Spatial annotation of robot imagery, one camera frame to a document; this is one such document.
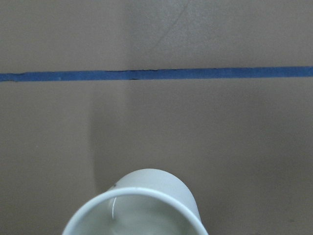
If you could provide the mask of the white smiley mug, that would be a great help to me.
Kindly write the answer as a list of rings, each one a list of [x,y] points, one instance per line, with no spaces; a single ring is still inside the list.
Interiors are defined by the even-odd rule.
[[[160,169],[140,169],[87,201],[65,235],[206,235],[196,200],[183,181]]]

